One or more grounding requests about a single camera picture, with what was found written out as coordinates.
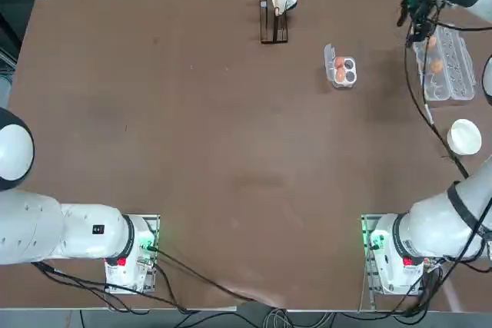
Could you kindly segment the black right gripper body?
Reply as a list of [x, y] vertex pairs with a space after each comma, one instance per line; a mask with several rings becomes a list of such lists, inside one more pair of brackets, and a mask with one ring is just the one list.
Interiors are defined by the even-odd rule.
[[407, 12], [412, 22], [422, 23], [436, 7], [436, 0], [406, 0]]

